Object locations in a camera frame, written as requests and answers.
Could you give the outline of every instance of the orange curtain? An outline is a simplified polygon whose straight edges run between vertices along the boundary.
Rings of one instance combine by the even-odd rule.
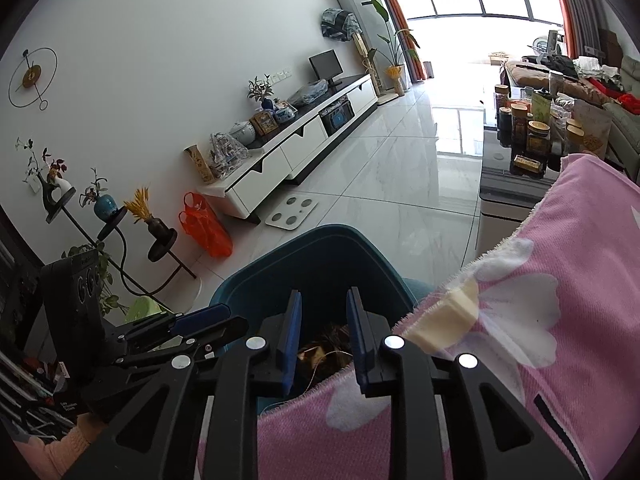
[[[566,49],[569,58],[576,59],[578,57],[578,49],[575,44],[574,22],[569,12],[566,0],[560,0],[562,9],[562,20],[564,21],[564,40],[566,41]]]
[[[404,17],[404,13],[400,8],[400,4],[398,3],[398,0],[385,0],[385,1],[386,1],[387,7],[391,11],[392,16],[395,18],[394,25],[398,28],[398,30],[402,28],[409,28],[409,24],[407,23],[407,20]],[[408,48],[416,48],[416,46],[414,45],[414,42],[410,38],[404,37],[403,43]],[[422,65],[422,62],[420,60],[415,60],[413,57],[408,56],[406,53],[404,54],[404,60],[406,61],[407,65],[409,64],[411,65],[411,66],[408,66],[408,68],[410,69],[409,74],[412,76],[415,75],[415,80],[420,81],[420,80],[427,79],[427,76],[424,73],[424,66]]]

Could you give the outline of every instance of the coffee table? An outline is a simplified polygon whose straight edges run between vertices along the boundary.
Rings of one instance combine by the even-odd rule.
[[[511,95],[520,96],[520,88],[511,88]],[[479,226],[476,239],[476,257],[493,249],[509,237],[529,216],[533,207],[542,200],[558,179],[560,159],[538,158],[523,149],[511,146],[510,139],[501,139],[496,128],[493,96],[484,101],[484,144],[479,188]],[[536,158],[544,162],[544,171],[532,175],[514,167],[516,155]],[[620,170],[622,163],[615,153],[607,150],[606,161]]]

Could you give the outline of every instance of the black plant stand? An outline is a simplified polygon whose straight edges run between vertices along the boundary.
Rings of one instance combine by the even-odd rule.
[[[98,247],[98,242],[103,241],[113,231],[116,231],[120,235],[120,238],[122,240],[122,260],[120,264],[117,264],[116,262],[113,261],[113,259],[109,257],[109,263],[118,270],[118,272],[120,273],[120,279],[122,280],[122,284],[134,296],[138,296],[138,297],[149,296],[156,303],[161,305],[163,308],[165,308],[166,310],[169,310],[169,308],[164,303],[162,303],[162,301],[158,300],[158,298],[155,297],[155,294],[163,290],[181,269],[186,270],[194,280],[198,279],[198,277],[193,273],[193,271],[189,267],[187,267],[175,254],[171,252],[171,247],[177,240],[178,233],[175,229],[170,229],[171,231],[170,238],[166,240],[164,243],[156,240],[154,244],[151,246],[151,249],[149,249],[147,257],[150,261],[157,262],[168,253],[178,263],[178,266],[175,268],[174,272],[171,273],[169,278],[162,285],[156,288],[156,290],[152,290],[152,291],[146,290],[145,287],[140,285],[136,280],[134,280],[131,276],[129,276],[124,270],[124,263],[127,257],[127,240],[124,237],[124,234],[122,233],[122,231],[119,229],[118,224],[127,215],[127,208],[121,207],[120,209],[118,209],[117,213],[111,217],[109,221],[105,222],[104,227],[98,233],[97,241],[96,241],[91,236],[89,236],[89,234],[84,230],[84,228],[82,228],[82,226],[73,217],[73,215],[66,209],[66,204],[69,202],[69,200],[71,200],[71,197],[75,195],[76,189],[72,187],[62,197],[60,197],[59,200],[53,200],[52,192],[54,189],[56,189],[56,187],[53,186],[53,184],[46,182],[40,175],[38,175],[38,177],[40,179],[40,183],[42,184],[42,201],[47,211],[47,223],[50,224],[53,221],[53,219],[61,211],[64,212],[64,214],[71,220],[72,224],[75,225],[76,228],[82,233],[82,236],[84,236],[84,238],[86,238],[87,241],[95,248]],[[142,293],[132,290],[130,286],[127,284],[127,280],[129,280]]]

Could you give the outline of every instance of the ceramic pot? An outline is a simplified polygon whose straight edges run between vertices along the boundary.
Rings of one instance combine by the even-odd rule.
[[[400,97],[404,95],[404,88],[402,88],[402,81],[400,81],[400,75],[402,73],[403,65],[388,66],[385,68],[385,74],[387,74],[391,81],[394,82],[394,92]]]
[[[295,113],[291,108],[281,108],[280,110],[276,110],[273,114],[273,118],[276,119],[278,124],[286,123],[287,121],[292,120],[295,117]]]
[[[118,204],[111,195],[100,195],[94,204],[95,215],[103,222],[108,222],[118,212]]]
[[[229,130],[229,136],[237,140],[243,146],[248,146],[255,140],[255,128],[249,121],[236,123]]]
[[[171,231],[161,219],[151,217],[149,220],[145,220],[145,223],[152,237],[161,244],[166,244],[170,240]]]
[[[69,191],[73,186],[66,181],[64,178],[60,178],[55,176],[51,183],[60,188],[60,196],[63,196],[67,191]]]
[[[273,103],[273,100],[268,97],[265,97],[260,104],[262,105],[263,110],[273,111],[276,109],[276,105]]]

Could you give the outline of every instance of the tv stand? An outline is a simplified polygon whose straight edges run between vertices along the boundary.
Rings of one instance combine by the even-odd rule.
[[[198,190],[217,211],[236,218],[258,221],[252,214],[282,181],[299,184],[378,106],[378,97],[369,74],[347,76],[334,82],[318,99],[298,107],[296,117],[280,128],[260,137],[259,149],[227,175]],[[354,117],[329,136],[320,112],[347,96]]]
[[[343,81],[339,79],[338,81],[334,81],[334,78],[329,79],[327,83],[329,84],[329,88],[340,88],[340,86],[344,84]]]

